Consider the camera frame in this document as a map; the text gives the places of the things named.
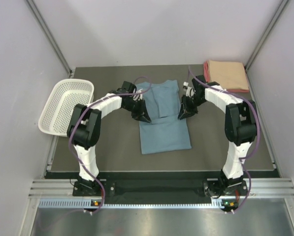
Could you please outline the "right aluminium corner post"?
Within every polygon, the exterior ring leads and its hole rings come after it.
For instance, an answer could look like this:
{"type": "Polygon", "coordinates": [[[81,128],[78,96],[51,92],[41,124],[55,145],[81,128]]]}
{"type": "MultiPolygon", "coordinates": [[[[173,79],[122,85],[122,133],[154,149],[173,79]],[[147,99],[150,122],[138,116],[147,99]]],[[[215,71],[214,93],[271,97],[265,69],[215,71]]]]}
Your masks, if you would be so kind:
{"type": "Polygon", "coordinates": [[[260,53],[262,47],[265,45],[266,41],[269,39],[269,36],[271,35],[272,31],[278,24],[278,21],[282,17],[284,11],[287,9],[290,0],[281,0],[274,11],[273,16],[270,18],[269,23],[265,27],[263,33],[261,34],[260,39],[258,40],[254,50],[252,51],[252,54],[248,58],[244,68],[245,71],[248,72],[248,70],[251,68],[252,64],[254,63],[255,59],[257,58],[258,54],[260,53]]]}

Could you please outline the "left aluminium corner post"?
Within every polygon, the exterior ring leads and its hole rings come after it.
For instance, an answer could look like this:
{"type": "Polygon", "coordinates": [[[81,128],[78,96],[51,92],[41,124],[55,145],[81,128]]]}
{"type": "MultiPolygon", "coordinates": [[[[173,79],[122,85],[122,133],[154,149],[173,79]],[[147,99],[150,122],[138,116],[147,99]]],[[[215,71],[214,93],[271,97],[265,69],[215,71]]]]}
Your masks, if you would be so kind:
{"type": "Polygon", "coordinates": [[[55,37],[53,36],[53,33],[51,32],[50,28],[48,27],[44,17],[42,16],[40,10],[38,9],[35,1],[33,0],[24,0],[26,5],[28,6],[29,10],[33,14],[34,18],[36,19],[38,25],[40,26],[43,34],[47,38],[51,48],[55,52],[57,58],[59,59],[60,63],[62,64],[63,68],[67,72],[67,74],[70,76],[72,74],[72,69],[69,66],[67,60],[65,59],[55,37]]]}

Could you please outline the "blue t shirt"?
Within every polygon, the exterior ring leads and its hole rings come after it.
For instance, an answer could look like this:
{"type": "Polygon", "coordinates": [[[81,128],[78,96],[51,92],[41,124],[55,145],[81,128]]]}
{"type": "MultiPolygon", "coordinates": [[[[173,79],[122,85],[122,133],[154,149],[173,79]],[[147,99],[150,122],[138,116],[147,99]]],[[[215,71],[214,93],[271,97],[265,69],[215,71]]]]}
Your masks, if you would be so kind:
{"type": "Polygon", "coordinates": [[[151,122],[139,123],[142,154],[191,149],[187,122],[178,119],[181,108],[178,82],[167,80],[152,85],[144,82],[137,88],[150,88],[143,98],[151,122]]]}

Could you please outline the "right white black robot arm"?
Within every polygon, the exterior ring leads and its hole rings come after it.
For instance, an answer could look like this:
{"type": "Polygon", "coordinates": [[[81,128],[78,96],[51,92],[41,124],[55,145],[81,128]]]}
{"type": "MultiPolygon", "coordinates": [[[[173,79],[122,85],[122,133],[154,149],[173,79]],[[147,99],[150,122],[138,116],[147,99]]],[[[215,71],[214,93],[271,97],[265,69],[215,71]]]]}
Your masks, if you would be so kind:
{"type": "Polygon", "coordinates": [[[226,162],[218,180],[206,186],[206,194],[212,198],[229,195],[243,185],[244,162],[258,134],[255,103],[228,92],[217,82],[206,82],[200,75],[192,84],[183,83],[184,94],[178,119],[186,119],[198,113],[205,102],[215,105],[225,114],[225,136],[229,142],[226,162]]]}

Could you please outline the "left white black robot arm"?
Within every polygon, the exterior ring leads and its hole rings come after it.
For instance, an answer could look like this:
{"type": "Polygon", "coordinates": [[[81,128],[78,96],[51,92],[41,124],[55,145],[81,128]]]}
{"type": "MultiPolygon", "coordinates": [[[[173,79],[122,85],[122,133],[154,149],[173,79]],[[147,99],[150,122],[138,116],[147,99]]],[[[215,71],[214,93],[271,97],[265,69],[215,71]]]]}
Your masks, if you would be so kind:
{"type": "Polygon", "coordinates": [[[118,109],[131,113],[134,120],[150,123],[143,94],[146,89],[138,89],[135,84],[123,82],[117,90],[88,105],[77,104],[74,107],[67,129],[69,149],[79,162],[79,176],[73,184],[73,196],[97,196],[104,194],[103,184],[98,179],[99,169],[96,161],[96,144],[101,133],[101,120],[118,109]]]}

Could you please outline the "white perforated plastic basket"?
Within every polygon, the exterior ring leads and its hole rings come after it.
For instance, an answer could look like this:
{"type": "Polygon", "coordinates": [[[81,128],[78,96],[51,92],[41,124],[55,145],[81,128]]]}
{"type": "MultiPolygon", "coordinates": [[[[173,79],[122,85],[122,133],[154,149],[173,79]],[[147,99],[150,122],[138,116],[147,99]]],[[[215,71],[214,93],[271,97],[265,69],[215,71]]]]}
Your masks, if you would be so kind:
{"type": "Polygon", "coordinates": [[[77,104],[93,101],[95,87],[82,79],[64,79],[55,84],[38,120],[38,128],[49,135],[65,137],[77,104]]]}

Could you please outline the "aluminium corner post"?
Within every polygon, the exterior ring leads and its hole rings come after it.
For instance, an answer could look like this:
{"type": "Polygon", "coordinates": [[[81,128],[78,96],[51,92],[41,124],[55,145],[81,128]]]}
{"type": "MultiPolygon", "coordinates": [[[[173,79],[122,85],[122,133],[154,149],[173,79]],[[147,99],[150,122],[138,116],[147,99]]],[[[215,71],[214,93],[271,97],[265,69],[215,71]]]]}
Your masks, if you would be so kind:
{"type": "Polygon", "coordinates": [[[51,48],[55,52],[57,58],[59,59],[60,63],[62,64],[63,68],[67,72],[67,74],[70,76],[72,74],[72,69],[69,66],[67,60],[65,59],[55,37],[53,36],[53,33],[51,32],[50,28],[48,27],[44,17],[42,16],[40,10],[38,9],[35,1],[33,0],[24,0],[26,5],[28,6],[29,10],[33,14],[34,18],[36,19],[38,25],[40,26],[43,34],[47,38],[51,48]]]}
{"type": "Polygon", "coordinates": [[[261,34],[260,39],[258,40],[254,50],[252,51],[252,54],[248,58],[244,68],[245,71],[248,72],[248,70],[251,68],[252,64],[254,63],[255,59],[257,58],[258,54],[260,53],[262,47],[265,45],[266,41],[269,39],[269,36],[271,35],[272,31],[278,24],[278,21],[282,17],[284,11],[287,9],[290,0],[281,0],[274,11],[273,16],[270,18],[269,23],[265,27],[263,33],[261,34]]]}

